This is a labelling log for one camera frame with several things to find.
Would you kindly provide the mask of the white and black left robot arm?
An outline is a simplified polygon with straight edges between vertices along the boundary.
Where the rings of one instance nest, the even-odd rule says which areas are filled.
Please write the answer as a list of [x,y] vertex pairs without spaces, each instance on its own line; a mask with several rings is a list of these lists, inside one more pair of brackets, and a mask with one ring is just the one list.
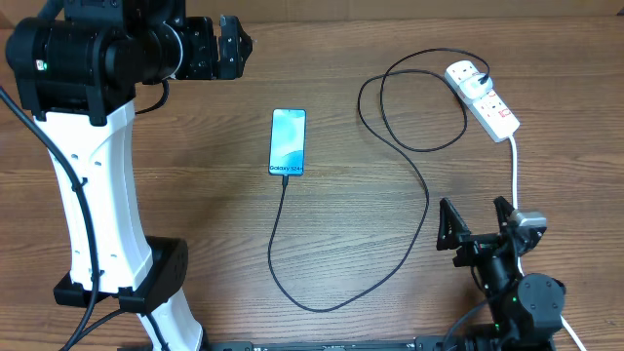
[[114,297],[139,317],[152,350],[206,350],[183,281],[188,247],[143,232],[133,171],[137,85],[234,80],[252,38],[238,18],[188,17],[181,1],[62,0],[21,20],[6,59],[18,99],[8,107],[48,149],[70,237],[71,266],[54,289],[84,316],[70,342],[96,327]]

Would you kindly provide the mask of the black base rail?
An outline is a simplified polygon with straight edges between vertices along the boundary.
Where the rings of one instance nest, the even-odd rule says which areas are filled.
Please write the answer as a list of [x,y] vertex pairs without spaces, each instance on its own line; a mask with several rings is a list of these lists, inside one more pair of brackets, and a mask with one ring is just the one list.
[[253,344],[248,341],[211,343],[202,346],[207,351],[495,351],[495,350],[555,350],[552,341],[543,346],[513,347],[497,346],[496,340],[482,337],[453,337],[443,344],[441,336],[419,336],[403,341],[364,341],[364,342],[296,342]]

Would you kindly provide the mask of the white power strip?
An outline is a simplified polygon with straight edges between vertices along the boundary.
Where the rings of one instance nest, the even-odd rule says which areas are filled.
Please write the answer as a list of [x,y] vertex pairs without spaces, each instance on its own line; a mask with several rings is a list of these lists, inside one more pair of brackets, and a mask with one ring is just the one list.
[[445,78],[492,140],[501,142],[515,133],[520,127],[520,121],[494,89],[475,100],[463,96],[459,91],[459,84],[478,73],[482,72],[470,60],[461,60],[446,69]]

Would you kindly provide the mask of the white charger plug adapter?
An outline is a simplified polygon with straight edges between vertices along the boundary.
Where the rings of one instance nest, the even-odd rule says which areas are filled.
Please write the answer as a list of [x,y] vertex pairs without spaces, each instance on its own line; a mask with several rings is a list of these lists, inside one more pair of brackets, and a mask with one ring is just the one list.
[[485,73],[478,73],[466,78],[459,84],[459,91],[466,99],[475,100],[493,89],[493,81]]

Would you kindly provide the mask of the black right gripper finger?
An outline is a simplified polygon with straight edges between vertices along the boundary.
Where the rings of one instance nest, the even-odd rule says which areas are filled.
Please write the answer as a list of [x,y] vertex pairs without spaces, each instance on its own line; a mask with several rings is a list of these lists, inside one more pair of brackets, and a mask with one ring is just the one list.
[[503,229],[508,225],[509,218],[515,208],[502,196],[495,198],[493,204],[496,210],[498,226],[500,229]]
[[438,244],[462,244],[471,231],[449,198],[440,201]]

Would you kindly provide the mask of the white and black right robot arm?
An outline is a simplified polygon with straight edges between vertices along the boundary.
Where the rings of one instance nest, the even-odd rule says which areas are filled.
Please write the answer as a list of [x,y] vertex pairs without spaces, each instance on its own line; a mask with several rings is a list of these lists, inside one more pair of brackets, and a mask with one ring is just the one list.
[[440,350],[553,350],[563,326],[566,286],[540,273],[524,274],[519,260],[547,230],[539,211],[521,211],[503,197],[493,200],[499,231],[473,234],[451,200],[440,201],[436,249],[454,250],[456,267],[471,269],[485,300],[437,342]]

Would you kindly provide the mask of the Samsung Galaxy smartphone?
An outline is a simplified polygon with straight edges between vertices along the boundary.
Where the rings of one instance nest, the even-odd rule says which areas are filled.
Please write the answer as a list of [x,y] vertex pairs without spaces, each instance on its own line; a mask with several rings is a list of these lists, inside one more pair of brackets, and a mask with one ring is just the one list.
[[274,109],[272,114],[268,173],[302,176],[306,138],[304,109]]

